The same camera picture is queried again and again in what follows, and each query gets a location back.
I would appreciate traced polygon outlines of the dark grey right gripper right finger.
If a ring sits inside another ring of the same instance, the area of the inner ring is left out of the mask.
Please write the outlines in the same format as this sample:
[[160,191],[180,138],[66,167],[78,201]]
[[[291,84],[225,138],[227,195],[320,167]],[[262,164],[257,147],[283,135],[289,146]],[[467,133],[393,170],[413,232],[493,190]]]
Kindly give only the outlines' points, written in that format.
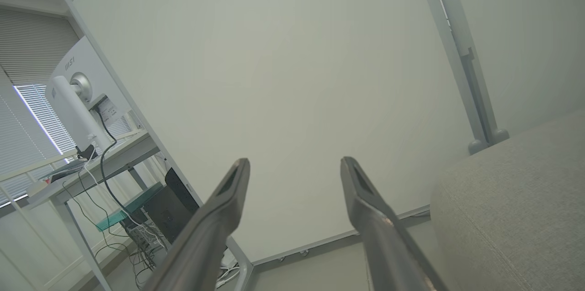
[[340,178],[349,220],[363,241],[372,289],[447,291],[447,285],[355,158],[341,159]]

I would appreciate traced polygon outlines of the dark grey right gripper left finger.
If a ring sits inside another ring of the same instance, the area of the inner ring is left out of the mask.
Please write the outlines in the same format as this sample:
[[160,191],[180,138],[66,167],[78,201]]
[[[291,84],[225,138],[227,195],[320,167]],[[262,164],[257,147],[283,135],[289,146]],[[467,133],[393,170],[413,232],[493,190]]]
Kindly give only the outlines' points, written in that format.
[[198,208],[145,291],[214,291],[228,237],[238,228],[250,179],[250,162],[238,159]]

